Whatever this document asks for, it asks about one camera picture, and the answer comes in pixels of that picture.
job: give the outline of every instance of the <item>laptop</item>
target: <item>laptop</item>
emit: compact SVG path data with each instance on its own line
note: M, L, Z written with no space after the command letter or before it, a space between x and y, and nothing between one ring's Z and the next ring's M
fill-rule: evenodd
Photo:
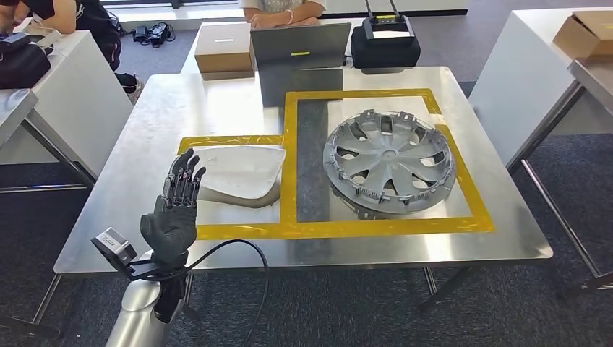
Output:
M257 67L340 67L345 61L350 31L351 23L252 30Z

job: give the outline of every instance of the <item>silver hubcap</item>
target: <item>silver hubcap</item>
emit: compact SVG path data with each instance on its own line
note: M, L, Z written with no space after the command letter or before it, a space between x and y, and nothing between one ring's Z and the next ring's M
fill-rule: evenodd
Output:
M347 200L384 213L431 207L455 182L445 137L405 112L366 110L347 119L328 138L323 160Z

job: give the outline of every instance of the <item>black glove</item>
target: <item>black glove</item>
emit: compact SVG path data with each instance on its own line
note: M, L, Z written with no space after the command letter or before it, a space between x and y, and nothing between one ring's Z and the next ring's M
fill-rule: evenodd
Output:
M196 199L206 168L194 174L200 159L193 154L190 148L177 157L153 213L140 218L140 233L153 249L153 262L168 269L185 266L187 249L196 241Z

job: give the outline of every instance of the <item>white shirt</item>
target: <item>white shirt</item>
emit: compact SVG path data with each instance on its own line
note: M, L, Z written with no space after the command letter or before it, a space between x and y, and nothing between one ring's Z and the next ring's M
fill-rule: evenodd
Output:
M264 12L282 12L307 2L317 3L325 8L325 0L239 0L239 6L253 7Z

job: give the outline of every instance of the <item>black shirt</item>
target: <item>black shirt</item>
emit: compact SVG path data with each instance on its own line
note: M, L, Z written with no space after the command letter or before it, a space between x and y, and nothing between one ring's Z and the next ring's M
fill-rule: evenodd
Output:
M77 3L77 13L74 14L77 21L77 30L89 30L100 48L114 45L119 41L119 32L113 26L111 18L99 0L67 1ZM33 14L43 20L55 15L53 0L22 0L22 2L30 8ZM14 6L18 3L19 0L0 0L0 5L5 6Z

